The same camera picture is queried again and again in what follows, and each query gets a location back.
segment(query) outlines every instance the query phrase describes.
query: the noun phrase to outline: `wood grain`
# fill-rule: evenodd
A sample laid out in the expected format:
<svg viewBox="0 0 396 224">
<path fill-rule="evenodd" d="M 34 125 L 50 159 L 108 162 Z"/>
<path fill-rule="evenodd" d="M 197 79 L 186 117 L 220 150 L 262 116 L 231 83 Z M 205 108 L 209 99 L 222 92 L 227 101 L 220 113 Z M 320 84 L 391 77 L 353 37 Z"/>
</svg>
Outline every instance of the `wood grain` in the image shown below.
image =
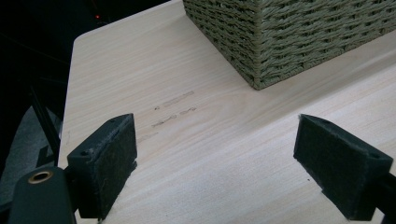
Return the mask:
<svg viewBox="0 0 396 224">
<path fill-rule="evenodd" d="M 138 166 L 104 223 L 348 223 L 292 157 L 298 115 L 396 157 L 395 38 L 255 91 L 179 1 L 115 22 L 75 42 L 60 164 L 134 113 Z"/>
</svg>

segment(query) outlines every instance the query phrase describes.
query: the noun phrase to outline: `woven basket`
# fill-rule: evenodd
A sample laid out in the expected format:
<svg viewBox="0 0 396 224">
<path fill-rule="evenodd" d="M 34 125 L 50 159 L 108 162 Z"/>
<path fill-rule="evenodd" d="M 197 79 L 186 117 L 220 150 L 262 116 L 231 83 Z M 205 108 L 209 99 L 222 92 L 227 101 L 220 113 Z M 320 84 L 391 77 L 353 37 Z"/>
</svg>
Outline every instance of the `woven basket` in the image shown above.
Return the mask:
<svg viewBox="0 0 396 224">
<path fill-rule="evenodd" d="M 261 90 L 396 29 L 396 0 L 183 0 L 187 15 Z"/>
</svg>

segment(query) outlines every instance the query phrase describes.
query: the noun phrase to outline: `black object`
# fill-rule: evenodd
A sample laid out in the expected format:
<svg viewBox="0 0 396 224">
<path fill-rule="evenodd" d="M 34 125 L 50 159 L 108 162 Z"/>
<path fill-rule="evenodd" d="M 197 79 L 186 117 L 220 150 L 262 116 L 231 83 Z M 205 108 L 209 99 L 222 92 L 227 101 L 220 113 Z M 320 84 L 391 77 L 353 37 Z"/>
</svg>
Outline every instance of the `black object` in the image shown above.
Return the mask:
<svg viewBox="0 0 396 224">
<path fill-rule="evenodd" d="M 351 220 L 371 220 L 378 207 L 396 223 L 393 158 L 337 125 L 300 116 L 294 158 Z"/>
<path fill-rule="evenodd" d="M 8 223 L 76 223 L 77 209 L 105 219 L 136 156 L 133 115 L 107 121 L 68 155 L 65 170 L 42 168 L 18 181 Z"/>
</svg>

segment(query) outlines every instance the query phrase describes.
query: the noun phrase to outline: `light wood tabletop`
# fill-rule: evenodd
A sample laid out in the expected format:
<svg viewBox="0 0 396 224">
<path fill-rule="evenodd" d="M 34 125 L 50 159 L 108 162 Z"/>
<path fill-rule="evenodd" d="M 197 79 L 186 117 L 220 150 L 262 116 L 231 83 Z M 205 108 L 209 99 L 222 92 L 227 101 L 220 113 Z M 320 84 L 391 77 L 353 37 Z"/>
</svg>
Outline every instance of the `light wood tabletop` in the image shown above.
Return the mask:
<svg viewBox="0 0 396 224">
<path fill-rule="evenodd" d="M 348 223 L 293 158 L 298 115 L 396 158 L 395 39 L 255 91 L 180 1 L 114 22 L 75 42 L 60 166 L 105 121 L 134 113 L 138 165 L 104 223 Z"/>
</svg>

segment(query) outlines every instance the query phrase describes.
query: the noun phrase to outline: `basket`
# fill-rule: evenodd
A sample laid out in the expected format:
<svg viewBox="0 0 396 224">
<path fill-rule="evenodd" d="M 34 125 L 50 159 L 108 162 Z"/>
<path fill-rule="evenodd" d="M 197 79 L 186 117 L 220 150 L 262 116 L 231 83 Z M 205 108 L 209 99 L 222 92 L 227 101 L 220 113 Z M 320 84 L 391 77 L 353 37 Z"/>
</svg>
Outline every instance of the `basket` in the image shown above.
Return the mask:
<svg viewBox="0 0 396 224">
<path fill-rule="evenodd" d="M 396 29 L 396 0 L 183 0 L 186 14 L 261 90 Z"/>
</svg>

